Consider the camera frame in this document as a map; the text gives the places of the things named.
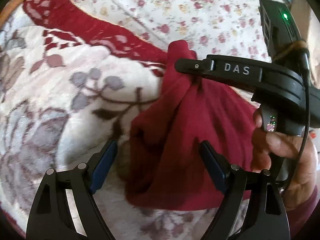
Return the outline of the dark red small garment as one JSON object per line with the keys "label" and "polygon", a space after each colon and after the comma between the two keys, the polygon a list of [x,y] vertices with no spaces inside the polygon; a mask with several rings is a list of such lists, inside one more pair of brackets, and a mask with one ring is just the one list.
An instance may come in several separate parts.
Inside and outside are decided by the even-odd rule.
{"label": "dark red small garment", "polygon": [[187,42],[169,44],[161,96],[132,120],[126,198],[164,210],[218,207],[218,191],[199,155],[202,141],[232,164],[250,169],[255,107],[231,87],[179,73],[180,58],[195,59]]}

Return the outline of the white floral quilt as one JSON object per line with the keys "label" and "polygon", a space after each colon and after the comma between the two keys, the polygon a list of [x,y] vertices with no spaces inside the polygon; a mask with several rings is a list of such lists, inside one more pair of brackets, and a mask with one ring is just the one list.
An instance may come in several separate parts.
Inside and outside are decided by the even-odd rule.
{"label": "white floral quilt", "polygon": [[121,25],[166,50],[185,40],[198,57],[268,61],[259,0],[71,0],[90,15]]}

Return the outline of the red white floral plush blanket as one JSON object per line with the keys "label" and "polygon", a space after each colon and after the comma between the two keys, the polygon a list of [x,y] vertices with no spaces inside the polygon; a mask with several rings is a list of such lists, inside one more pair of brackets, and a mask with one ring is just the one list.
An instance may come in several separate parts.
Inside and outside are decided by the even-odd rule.
{"label": "red white floral plush blanket", "polygon": [[[86,161],[112,136],[120,153],[95,200],[117,239],[200,239],[214,210],[134,207],[120,176],[129,164],[129,130],[141,97],[160,93],[164,70],[119,58],[101,43],[111,22],[71,0],[26,0],[1,34],[1,208],[24,237],[33,198],[46,169]],[[130,37],[150,46],[129,29]]]}

